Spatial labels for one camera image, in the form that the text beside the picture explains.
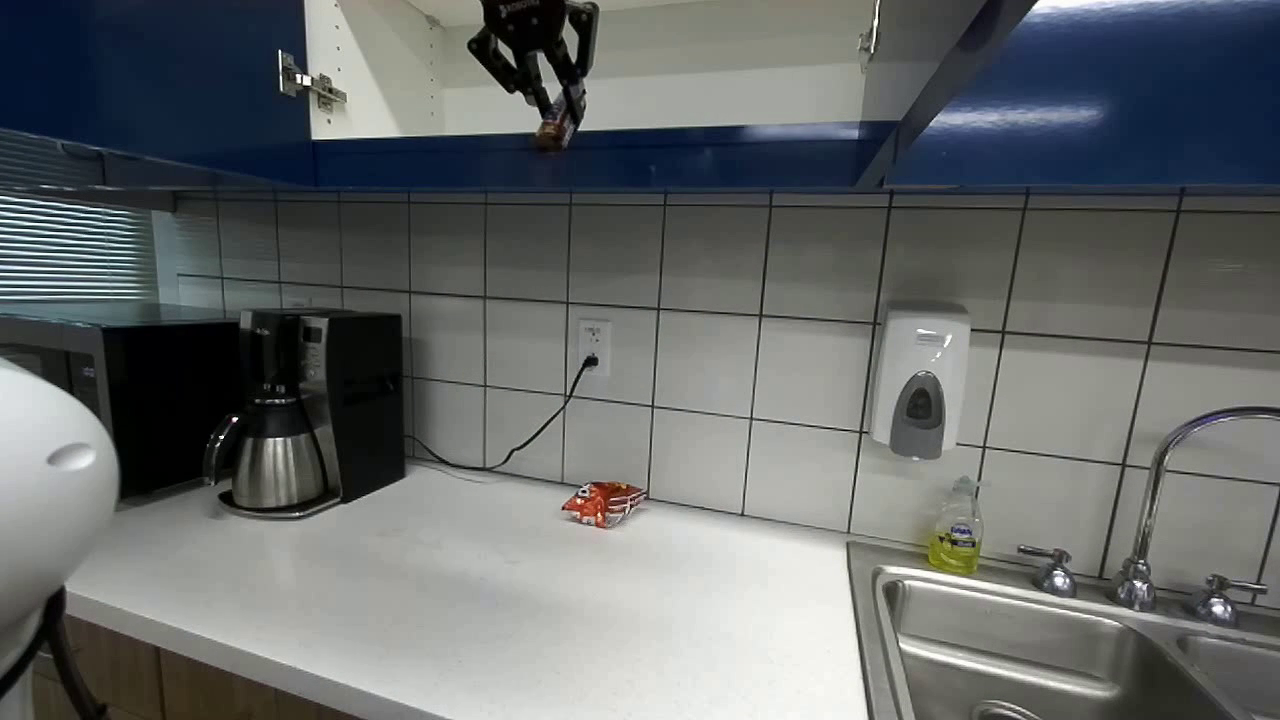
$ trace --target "dish soap bottle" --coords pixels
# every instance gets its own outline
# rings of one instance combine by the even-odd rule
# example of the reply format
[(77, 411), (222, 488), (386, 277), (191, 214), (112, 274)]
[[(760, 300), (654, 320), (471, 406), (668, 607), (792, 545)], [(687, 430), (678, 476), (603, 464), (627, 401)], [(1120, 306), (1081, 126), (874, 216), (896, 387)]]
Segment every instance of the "dish soap bottle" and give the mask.
[(922, 541), (922, 564), (952, 576), (970, 576), (984, 551), (981, 488), (958, 476)]

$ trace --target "backsplash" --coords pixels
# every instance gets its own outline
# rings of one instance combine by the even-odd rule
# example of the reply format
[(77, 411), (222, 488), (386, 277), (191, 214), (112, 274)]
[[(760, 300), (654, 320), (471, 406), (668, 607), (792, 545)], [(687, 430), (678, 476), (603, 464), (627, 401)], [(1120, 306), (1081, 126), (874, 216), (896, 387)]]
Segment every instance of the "backsplash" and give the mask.
[[(1129, 556), (1145, 464), (1192, 411), (1280, 406), (1280, 198), (385, 198), (154, 214), (162, 296), (380, 308), (408, 329), (412, 432), (457, 462), (524, 439), (610, 326), (610, 372), (513, 473), (917, 545), (984, 479), (988, 551)], [(874, 317), (970, 317), (958, 448), (865, 436)], [(1172, 456), (1155, 579), (1280, 598), (1280, 430)]]

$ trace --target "window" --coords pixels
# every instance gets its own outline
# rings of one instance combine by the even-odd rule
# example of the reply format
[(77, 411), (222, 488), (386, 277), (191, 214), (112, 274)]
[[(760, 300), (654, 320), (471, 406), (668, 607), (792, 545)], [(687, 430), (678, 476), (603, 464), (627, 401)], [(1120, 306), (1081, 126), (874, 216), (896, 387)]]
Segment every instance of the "window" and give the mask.
[(0, 198), (0, 306), (154, 300), (146, 214)]

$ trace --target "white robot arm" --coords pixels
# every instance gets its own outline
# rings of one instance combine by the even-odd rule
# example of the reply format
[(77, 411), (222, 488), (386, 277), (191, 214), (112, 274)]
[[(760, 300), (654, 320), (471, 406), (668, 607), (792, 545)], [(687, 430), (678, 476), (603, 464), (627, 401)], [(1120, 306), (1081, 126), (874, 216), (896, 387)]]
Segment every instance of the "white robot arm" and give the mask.
[[(114, 448), (68, 393), (0, 361), (0, 678), (38, 632), (38, 607), (114, 511)], [(29, 690), (0, 698), (0, 720), (31, 711)]]

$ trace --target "white countertop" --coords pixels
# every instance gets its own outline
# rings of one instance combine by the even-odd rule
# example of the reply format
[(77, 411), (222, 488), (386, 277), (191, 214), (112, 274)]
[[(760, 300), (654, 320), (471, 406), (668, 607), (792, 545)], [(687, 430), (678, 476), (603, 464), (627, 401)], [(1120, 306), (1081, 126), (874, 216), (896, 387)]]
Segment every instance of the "white countertop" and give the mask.
[(70, 617), (355, 715), (865, 720), (842, 541), (412, 469), (301, 526), (118, 511)]

